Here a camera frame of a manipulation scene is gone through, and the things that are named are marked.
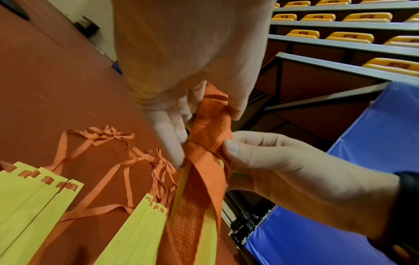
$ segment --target orange strap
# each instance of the orange strap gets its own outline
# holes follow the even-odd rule
[[[204,215],[209,206],[214,207],[220,234],[221,207],[230,170],[230,161],[223,153],[222,144],[225,139],[232,138],[227,96],[207,83],[196,114],[183,148],[192,166],[179,207],[176,213],[170,213],[174,218],[171,216],[166,222],[158,249],[159,265],[195,263]]]
[[[84,138],[86,138],[86,140],[78,148],[76,148],[76,150],[74,150],[71,154],[66,156],[69,133],[81,135]],[[127,145],[127,152],[128,152],[128,155],[130,156],[130,159],[124,160],[121,163],[113,166],[108,171],[108,173],[99,181],[99,183],[90,191],[90,193],[87,194],[86,197],[84,197],[82,201],[79,204],[77,204],[76,207],[74,207],[74,209],[63,214],[59,223],[54,227],[54,229],[51,231],[47,239],[44,241],[44,243],[42,244],[38,252],[32,258],[30,264],[32,265],[39,264],[42,253],[45,250],[45,248],[49,246],[49,244],[51,244],[56,238],[58,238],[58,236],[61,235],[76,219],[90,217],[94,215],[100,215],[100,214],[112,211],[118,207],[124,208],[128,214],[131,214],[133,212],[134,203],[133,203],[133,196],[132,196],[132,190],[131,190],[131,184],[130,184],[130,178],[129,178],[130,168],[136,163],[138,163],[139,161],[143,161],[143,160],[146,160],[152,163],[153,165],[155,165],[154,156],[150,154],[145,154],[141,152],[138,148],[128,144],[127,140],[133,139],[133,138],[134,138],[134,134],[122,133],[119,130],[109,125],[105,126],[104,130],[100,130],[96,127],[91,127],[84,131],[66,130],[62,133],[61,138],[58,143],[57,153],[55,155],[54,162],[51,165],[45,167],[46,169],[54,172],[57,175],[61,174],[63,163],[73,160],[74,158],[79,156],[81,153],[83,153],[90,145],[98,146],[112,139],[120,140]],[[152,191],[155,192],[156,195],[158,195],[157,196],[158,198],[156,200],[160,202],[161,204],[165,205],[167,203],[167,196],[168,196],[168,191],[164,184],[165,173],[166,172],[169,173],[172,183],[174,187],[176,187],[177,184],[175,183],[173,179],[173,174],[176,172],[176,169],[173,167],[173,165],[169,161],[167,161],[165,158],[162,157],[160,149],[157,149],[157,152],[160,157],[160,161],[158,162],[157,166],[155,166],[152,172],[152,176],[153,176]],[[104,189],[107,183],[115,175],[117,170],[123,165],[127,166],[124,169],[124,181],[125,181],[125,188],[127,192],[127,206],[120,205],[120,204],[112,204],[112,205],[88,209],[87,207],[93,202],[93,200]]]

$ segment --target fingernail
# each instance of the fingernail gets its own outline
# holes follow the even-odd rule
[[[239,151],[239,145],[230,139],[226,139],[225,140],[225,144],[227,146],[227,150],[231,155],[237,155],[238,151]]]

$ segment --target stadium seat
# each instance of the stadium seat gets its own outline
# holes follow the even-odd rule
[[[387,58],[374,58],[369,60],[362,67],[419,77],[419,63],[417,62]]]
[[[419,48],[419,36],[397,36],[389,39],[384,45]]]
[[[326,40],[332,41],[349,41],[371,44],[374,42],[374,35],[368,33],[357,33],[357,32],[334,32],[330,34]]]
[[[296,21],[297,15],[296,14],[278,14],[275,15],[272,20],[274,21]]]
[[[295,29],[290,31],[286,36],[318,39],[320,38],[320,33],[318,31]]]
[[[316,6],[350,5],[351,0],[321,0]]]
[[[410,0],[362,0],[360,3],[393,3],[393,2],[409,2]]]
[[[393,18],[391,13],[357,13],[350,14],[342,22],[390,22]]]
[[[413,16],[409,17],[408,20],[405,22],[419,22],[419,13],[414,14]]]
[[[300,21],[323,21],[323,22],[333,22],[335,21],[336,16],[334,14],[308,14],[303,17]]]
[[[295,1],[288,2],[284,7],[309,7],[310,5],[310,1]]]

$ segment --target blue tarp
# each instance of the blue tarp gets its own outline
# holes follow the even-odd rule
[[[369,169],[419,172],[419,86],[388,85],[328,153]],[[365,237],[278,206],[245,247],[263,265],[393,264]]]

